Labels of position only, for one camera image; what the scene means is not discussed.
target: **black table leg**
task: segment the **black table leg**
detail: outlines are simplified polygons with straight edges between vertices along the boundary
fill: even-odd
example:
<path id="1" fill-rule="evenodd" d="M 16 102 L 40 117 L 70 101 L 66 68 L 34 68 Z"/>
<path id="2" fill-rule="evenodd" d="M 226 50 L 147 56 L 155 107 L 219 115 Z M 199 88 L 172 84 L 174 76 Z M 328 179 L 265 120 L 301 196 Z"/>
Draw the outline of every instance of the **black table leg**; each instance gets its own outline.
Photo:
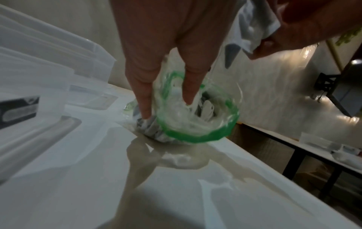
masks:
<path id="1" fill-rule="evenodd" d="M 303 150 L 300 149 L 294 150 L 291 159 L 289 160 L 286 168 L 283 171 L 283 176 L 292 180 L 304 158 L 305 158 L 305 152 Z"/>
<path id="2" fill-rule="evenodd" d="M 341 175 L 342 170 L 340 168 L 334 168 L 331 176 L 329 177 L 328 181 L 324 184 L 321 192 L 319 194 L 319 199 L 323 200 L 333 188 L 334 183 L 337 181 L 338 177 Z"/>

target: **clear plastic bag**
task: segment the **clear plastic bag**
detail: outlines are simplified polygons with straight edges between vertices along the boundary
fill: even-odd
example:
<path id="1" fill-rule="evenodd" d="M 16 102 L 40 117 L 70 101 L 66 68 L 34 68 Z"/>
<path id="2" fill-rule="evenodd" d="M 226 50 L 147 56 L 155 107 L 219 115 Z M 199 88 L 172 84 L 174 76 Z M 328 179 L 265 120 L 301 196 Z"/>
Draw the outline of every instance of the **clear plastic bag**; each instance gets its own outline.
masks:
<path id="1" fill-rule="evenodd" d="M 124 113 L 136 121 L 136 129 L 160 142 L 202 143 L 230 135 L 239 118 L 239 103 L 206 77 L 191 105 L 182 97 L 184 73 L 163 66 L 153 83 L 152 117 L 143 120 L 137 105 Z"/>

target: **green plastic rim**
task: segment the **green plastic rim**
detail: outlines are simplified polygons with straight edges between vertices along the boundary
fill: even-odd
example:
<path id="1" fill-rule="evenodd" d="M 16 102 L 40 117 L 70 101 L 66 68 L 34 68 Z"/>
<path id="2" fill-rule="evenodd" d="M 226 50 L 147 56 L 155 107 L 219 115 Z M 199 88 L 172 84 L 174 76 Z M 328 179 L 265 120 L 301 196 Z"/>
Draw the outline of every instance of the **green plastic rim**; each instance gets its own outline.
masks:
<path id="1" fill-rule="evenodd" d="M 175 78 L 178 78 L 178 77 L 181 77 L 182 79 L 185 78 L 185 76 L 182 72 L 176 72 L 176 71 L 173 71 L 171 74 L 169 74 L 167 76 L 166 82 L 165 82 L 164 87 L 162 88 L 162 92 L 161 92 L 161 97 L 164 101 L 167 100 L 168 95 L 170 93 L 171 86 L 172 86 L 171 85 L 172 80 Z M 200 86 L 200 89 L 202 89 L 204 87 L 205 87 L 205 85 L 202 84 Z M 185 141 L 185 142 L 189 142 L 189 143 L 203 143 L 203 142 L 208 142 L 208 141 L 217 141 L 217 140 L 222 139 L 225 136 L 230 135 L 233 127 L 235 126 L 236 122 L 239 119 L 239 109 L 232 102 L 231 98 L 229 98 L 225 101 L 225 106 L 228 107 L 228 109 L 229 109 L 230 115 L 232 116 L 231 120 L 228 122 L 227 125 L 219 128 L 219 129 L 216 129 L 207 135 L 193 136 L 193 135 L 189 135 L 189 134 L 182 133 L 179 131 L 175 131 L 175 130 L 169 128 L 168 125 L 163 120 L 161 120 L 159 117 L 157 117 L 157 123 L 160 125 L 160 127 L 162 128 L 162 130 L 164 131 L 164 133 L 167 136 L 175 138 L 179 141 Z"/>

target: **table surface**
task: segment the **table surface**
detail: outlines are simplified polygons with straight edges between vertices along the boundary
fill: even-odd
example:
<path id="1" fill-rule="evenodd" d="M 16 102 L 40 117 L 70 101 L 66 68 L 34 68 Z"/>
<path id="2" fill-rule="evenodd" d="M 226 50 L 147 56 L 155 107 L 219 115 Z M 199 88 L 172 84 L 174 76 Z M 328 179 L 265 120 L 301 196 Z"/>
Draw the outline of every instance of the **table surface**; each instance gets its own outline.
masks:
<path id="1" fill-rule="evenodd" d="M 0 186 L 1 228 L 359 228 L 226 138 L 193 146 L 124 128 L 131 91 Z"/>
<path id="2" fill-rule="evenodd" d="M 259 128 L 259 127 L 256 127 L 256 126 L 247 125 L 247 124 L 243 124 L 243 125 L 246 125 L 246 126 L 249 126 L 249 127 L 253 128 L 253 129 L 256 129 L 258 131 L 261 131 L 261 132 L 263 132 L 263 133 L 265 133 L 265 134 L 267 134 L 267 135 L 269 135 L 271 137 L 278 138 L 278 139 L 288 143 L 290 147 L 303 149 L 303 150 L 308 151 L 308 152 L 310 152 L 312 154 L 315 154 L 316 156 L 322 157 L 322 158 L 324 158 L 324 159 L 326 159 L 326 160 L 328 160 L 328 161 L 330 161 L 330 162 L 332 162 L 334 164 L 338 164 L 338 165 L 340 165 L 342 167 L 345 167 L 345 168 L 347 168 L 349 170 L 352 170 L 352 171 L 362 175 L 362 170 L 355 169 L 355 168 L 353 168 L 353 167 L 351 167 L 349 165 L 346 165 L 344 163 L 341 163 L 341 162 L 335 160 L 333 158 L 332 154 L 327 150 L 318 149 L 318 148 L 315 148 L 313 146 L 300 143 L 300 142 L 298 142 L 296 140 L 293 140 L 291 138 L 288 138 L 288 137 L 286 137 L 284 135 L 278 134 L 278 133 L 273 132 L 273 131 L 268 131 L 268 130 L 265 130 L 265 129 L 262 129 L 262 128 Z"/>

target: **black label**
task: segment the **black label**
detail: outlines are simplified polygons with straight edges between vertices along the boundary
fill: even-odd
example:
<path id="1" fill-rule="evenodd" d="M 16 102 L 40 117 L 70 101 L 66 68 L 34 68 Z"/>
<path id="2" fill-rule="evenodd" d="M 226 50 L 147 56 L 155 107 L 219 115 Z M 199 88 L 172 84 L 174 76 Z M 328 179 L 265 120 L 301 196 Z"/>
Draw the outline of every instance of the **black label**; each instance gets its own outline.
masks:
<path id="1" fill-rule="evenodd" d="M 38 112 L 39 96 L 0 101 L 0 129 L 34 118 Z"/>

